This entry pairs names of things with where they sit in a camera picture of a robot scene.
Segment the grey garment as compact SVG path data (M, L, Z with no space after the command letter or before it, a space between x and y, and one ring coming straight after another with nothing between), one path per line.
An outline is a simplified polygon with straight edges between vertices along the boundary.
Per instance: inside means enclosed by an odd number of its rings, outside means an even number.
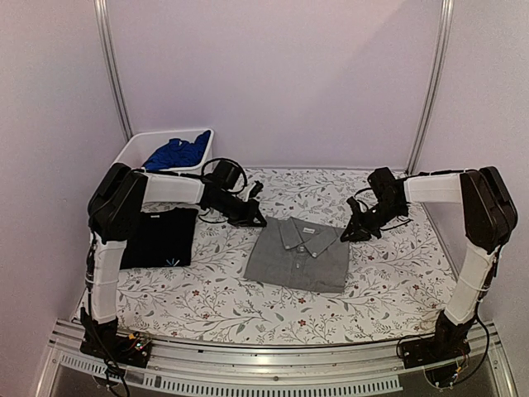
M349 248L338 227L298 218L266 218L250 253L244 277L268 285L316 293L342 293Z

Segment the black t-shirt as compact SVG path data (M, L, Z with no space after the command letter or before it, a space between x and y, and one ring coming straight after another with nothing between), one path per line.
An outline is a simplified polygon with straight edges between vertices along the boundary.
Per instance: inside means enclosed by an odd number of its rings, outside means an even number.
M189 266L197 216L195 208L141 213L139 226L126 242L120 269Z

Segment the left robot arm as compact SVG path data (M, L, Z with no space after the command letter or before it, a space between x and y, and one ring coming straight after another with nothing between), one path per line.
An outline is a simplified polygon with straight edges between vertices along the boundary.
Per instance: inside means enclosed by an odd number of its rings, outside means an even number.
M219 158L210 173L133 170L115 163L88 204L92 241L85 280L88 307L81 321L92 347L106 359L117 358L116 292L121 267L184 267L191 250L199 210L212 209L234 227L265 227L255 196L260 182L234 189L245 179L233 160Z

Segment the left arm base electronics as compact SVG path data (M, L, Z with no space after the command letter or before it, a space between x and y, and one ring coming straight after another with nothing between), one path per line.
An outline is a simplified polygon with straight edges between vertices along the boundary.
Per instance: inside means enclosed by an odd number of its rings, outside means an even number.
M121 336L112 332L99 334L86 331L80 351L110 362L146 368L150 360L151 343L150 337L139 332Z

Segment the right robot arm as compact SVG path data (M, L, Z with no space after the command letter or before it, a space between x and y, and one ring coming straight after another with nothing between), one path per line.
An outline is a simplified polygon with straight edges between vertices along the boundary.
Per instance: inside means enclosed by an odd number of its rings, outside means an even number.
M342 242L366 242L380 238L383 227L408 214L411 203L456 203L462 207L466 253L455 290L436 320L427 353L444 361L456 351L477 319L476 309L497 274L501 250L517 225L517 210L499 170L442 170L396 178L389 168L368 177L377 203L361 210L355 198L347 203L350 221Z

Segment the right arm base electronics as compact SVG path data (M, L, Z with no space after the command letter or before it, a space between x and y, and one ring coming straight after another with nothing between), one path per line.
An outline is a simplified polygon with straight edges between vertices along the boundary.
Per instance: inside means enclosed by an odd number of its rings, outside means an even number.
M398 341L396 354L405 369L422 367L423 375L433 387L451 388L469 364L469 343L464 340L441 352L436 348L434 337L406 336Z

